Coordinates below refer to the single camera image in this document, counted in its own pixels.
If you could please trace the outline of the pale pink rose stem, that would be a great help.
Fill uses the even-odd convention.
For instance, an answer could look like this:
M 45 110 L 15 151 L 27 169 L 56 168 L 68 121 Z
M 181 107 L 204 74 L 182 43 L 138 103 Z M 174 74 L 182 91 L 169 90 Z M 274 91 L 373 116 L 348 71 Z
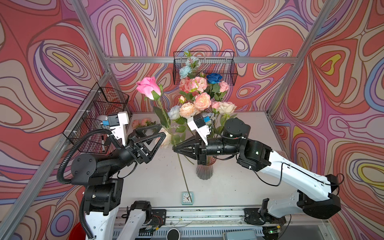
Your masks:
M 176 146 L 186 139 L 186 133 L 171 133 L 170 129 L 162 128 L 160 133 L 165 133 L 166 137 L 161 144 L 161 148 Z

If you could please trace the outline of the pink double peony stem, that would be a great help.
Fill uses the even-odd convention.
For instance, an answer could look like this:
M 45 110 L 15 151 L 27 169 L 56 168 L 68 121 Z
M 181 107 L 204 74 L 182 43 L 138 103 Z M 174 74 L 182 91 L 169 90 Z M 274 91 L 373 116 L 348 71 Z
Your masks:
M 143 127 L 148 127 L 148 126 L 152 126 L 155 124 L 156 124 L 156 122 L 152 121 L 151 118 L 143 118 L 143 119 L 139 119 L 139 120 L 134 120 L 132 123 L 132 128 L 133 129 L 143 128 Z

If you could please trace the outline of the pink glass vase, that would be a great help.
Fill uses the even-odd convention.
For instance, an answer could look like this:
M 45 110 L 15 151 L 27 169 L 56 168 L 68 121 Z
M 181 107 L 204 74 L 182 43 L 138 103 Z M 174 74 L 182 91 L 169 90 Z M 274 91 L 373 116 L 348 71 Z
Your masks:
M 214 163 L 216 159 L 213 156 L 207 158 L 207 165 L 198 165 L 196 168 L 196 175 L 201 180 L 208 180 L 213 176 L 214 173 Z

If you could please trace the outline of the cream peony flower stem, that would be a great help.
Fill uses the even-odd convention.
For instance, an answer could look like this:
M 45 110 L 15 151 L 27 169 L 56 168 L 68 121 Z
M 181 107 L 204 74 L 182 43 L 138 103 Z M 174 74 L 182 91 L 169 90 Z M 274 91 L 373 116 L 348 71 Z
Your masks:
M 199 110 L 196 107 L 196 102 L 197 101 L 195 100 L 192 102 L 187 102 L 187 103 L 182 104 L 180 107 L 180 116 L 188 119 L 188 118 L 193 117 L 197 114 L 200 114 L 201 110 Z

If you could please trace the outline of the pink peony flower stem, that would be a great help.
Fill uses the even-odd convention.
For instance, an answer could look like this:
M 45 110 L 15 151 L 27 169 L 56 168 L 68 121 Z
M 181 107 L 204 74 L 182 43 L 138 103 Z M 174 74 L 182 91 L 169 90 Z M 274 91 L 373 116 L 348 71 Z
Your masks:
M 198 111 L 204 111 L 208 109 L 211 104 L 211 97 L 207 93 L 201 93 L 195 97 L 194 106 Z

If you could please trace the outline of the small pink rose stem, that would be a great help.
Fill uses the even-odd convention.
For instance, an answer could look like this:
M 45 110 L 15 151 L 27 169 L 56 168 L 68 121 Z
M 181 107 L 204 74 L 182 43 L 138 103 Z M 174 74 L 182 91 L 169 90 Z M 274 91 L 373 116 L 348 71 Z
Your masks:
M 212 102 L 212 104 L 211 104 L 212 111 L 218 112 L 219 111 L 219 107 L 220 107 L 220 103 L 221 102 L 216 102 L 216 101 Z

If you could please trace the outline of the cream white rose stem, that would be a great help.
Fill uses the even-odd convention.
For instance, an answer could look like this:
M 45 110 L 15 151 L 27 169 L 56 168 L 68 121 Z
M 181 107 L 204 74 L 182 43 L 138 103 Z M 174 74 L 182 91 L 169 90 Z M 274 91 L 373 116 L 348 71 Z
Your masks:
M 237 106 L 232 102 L 221 102 L 219 111 L 216 112 L 220 115 L 220 126 L 216 128 L 216 133 L 219 135 L 224 129 L 224 125 L 231 115 L 235 112 Z

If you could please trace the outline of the magenta rose stem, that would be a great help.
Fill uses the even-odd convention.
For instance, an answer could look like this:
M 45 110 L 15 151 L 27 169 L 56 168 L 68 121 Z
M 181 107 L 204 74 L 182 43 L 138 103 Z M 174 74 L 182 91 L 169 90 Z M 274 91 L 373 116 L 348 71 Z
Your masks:
M 170 129 L 171 133 L 174 133 L 176 128 L 172 127 L 172 121 L 162 103 L 164 93 L 162 85 L 158 85 L 154 77 L 143 78 L 141 81 L 136 82 L 136 85 L 139 93 L 144 95 L 146 99 L 156 103 L 153 109 L 163 126 L 162 128 Z

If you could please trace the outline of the red pink rose stem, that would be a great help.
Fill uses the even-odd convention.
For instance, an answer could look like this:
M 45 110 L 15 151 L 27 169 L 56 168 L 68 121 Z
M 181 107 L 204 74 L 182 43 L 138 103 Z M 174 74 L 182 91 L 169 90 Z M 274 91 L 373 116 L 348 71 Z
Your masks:
M 188 80 L 189 80 L 188 78 L 180 80 L 180 84 L 179 84 L 180 91 L 185 93 L 187 92 L 186 85 L 188 84 Z

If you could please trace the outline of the large peach rose stem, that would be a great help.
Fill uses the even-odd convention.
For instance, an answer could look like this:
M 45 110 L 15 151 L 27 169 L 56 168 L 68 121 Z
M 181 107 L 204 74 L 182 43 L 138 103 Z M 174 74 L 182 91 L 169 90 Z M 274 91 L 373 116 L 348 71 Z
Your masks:
M 186 93 L 203 93 L 208 87 L 208 82 L 203 77 L 184 79 L 183 90 Z

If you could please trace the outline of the blue rose stem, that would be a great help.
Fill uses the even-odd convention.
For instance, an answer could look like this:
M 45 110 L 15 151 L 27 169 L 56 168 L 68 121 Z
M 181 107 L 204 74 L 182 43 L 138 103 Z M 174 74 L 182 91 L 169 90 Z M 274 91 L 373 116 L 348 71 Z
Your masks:
M 223 79 L 222 75 L 212 73 L 207 75 L 207 82 L 209 86 L 209 93 L 218 93 L 220 91 L 220 82 Z

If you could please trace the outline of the pale blue flower stem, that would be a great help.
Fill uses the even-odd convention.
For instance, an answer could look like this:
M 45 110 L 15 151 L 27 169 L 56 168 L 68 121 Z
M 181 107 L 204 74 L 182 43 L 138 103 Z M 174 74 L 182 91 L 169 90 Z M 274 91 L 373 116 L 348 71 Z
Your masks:
M 193 56 L 190 51 L 184 52 L 186 57 L 185 66 L 180 68 L 179 75 L 181 79 L 194 79 L 198 75 L 198 70 L 201 65 L 200 59 Z

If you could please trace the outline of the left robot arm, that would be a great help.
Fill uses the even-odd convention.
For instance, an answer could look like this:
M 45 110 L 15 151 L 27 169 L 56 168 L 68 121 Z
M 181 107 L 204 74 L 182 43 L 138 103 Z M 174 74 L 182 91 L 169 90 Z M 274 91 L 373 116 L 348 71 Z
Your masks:
M 166 138 L 166 134 L 161 132 L 161 128 L 160 124 L 138 128 L 129 135 L 128 143 L 125 146 L 118 143 L 110 130 L 92 130 L 73 145 L 62 161 L 57 172 L 58 182 L 63 185 L 72 184 L 86 188 L 80 205 L 79 217 L 86 236 L 90 240 L 96 239 L 97 234 L 92 232 L 90 225 L 86 222 L 86 215 L 98 212 L 106 216 L 120 204 L 124 180 L 122 178 L 114 179 L 113 175 L 131 164 L 149 163 Z M 96 134 L 107 135 L 115 146 L 115 150 L 106 156 L 79 155 L 71 165 L 73 177 L 66 179 L 64 173 L 73 155 L 83 143 Z

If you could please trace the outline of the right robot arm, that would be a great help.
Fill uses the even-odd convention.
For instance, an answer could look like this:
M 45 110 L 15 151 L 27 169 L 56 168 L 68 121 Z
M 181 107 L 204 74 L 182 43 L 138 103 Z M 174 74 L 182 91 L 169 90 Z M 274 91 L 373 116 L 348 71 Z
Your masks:
M 279 183 L 287 183 L 296 189 L 285 199 L 264 199 L 255 213 L 246 210 L 248 224 L 263 225 L 295 214 L 327 220 L 341 211 L 341 200 L 334 194 L 341 184 L 337 176 L 315 174 L 287 160 L 262 142 L 251 140 L 251 127 L 242 120 L 227 120 L 218 138 L 208 137 L 210 128 L 205 118 L 192 117 L 188 125 L 197 134 L 173 147 L 175 153 L 194 159 L 199 165 L 205 165 L 208 157 L 236 157 L 243 168 L 255 174 L 276 177 Z

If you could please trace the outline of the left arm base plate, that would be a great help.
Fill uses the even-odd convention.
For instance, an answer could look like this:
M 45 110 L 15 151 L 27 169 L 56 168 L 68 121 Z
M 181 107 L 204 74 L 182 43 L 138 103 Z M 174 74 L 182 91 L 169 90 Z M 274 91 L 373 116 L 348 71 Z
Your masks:
M 144 226 L 161 227 L 166 223 L 167 210 L 166 209 L 154 209 L 150 213 L 142 209 L 133 209 L 129 212 L 129 218 L 126 220 L 126 223 L 131 222 L 132 220 L 138 220 L 139 214 L 144 213 Z

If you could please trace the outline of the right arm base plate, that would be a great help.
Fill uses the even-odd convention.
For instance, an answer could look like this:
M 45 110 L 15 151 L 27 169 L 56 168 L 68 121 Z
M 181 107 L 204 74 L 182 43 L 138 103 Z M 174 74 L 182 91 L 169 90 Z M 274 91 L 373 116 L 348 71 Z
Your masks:
M 265 224 L 275 224 L 275 225 L 284 225 L 287 223 L 285 217 L 275 218 L 269 214 L 262 215 L 259 212 L 259 208 L 245 208 L 245 223 L 254 226 L 262 226 Z

